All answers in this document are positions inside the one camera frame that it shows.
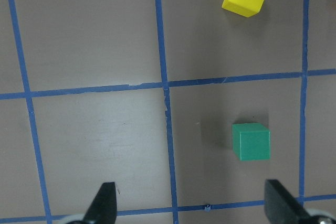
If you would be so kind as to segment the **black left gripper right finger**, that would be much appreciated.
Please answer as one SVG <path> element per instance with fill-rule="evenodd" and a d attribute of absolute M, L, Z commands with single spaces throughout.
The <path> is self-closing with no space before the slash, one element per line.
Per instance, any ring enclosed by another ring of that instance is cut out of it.
<path fill-rule="evenodd" d="M 310 219 L 307 211 L 276 179 L 265 180 L 264 212 L 270 223 L 304 223 Z"/>

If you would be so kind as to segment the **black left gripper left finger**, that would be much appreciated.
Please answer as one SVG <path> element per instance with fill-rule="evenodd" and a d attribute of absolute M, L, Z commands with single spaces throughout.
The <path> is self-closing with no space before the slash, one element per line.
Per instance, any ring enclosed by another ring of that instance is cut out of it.
<path fill-rule="evenodd" d="M 117 218 L 115 182 L 103 183 L 82 221 L 84 223 L 114 224 Z"/>

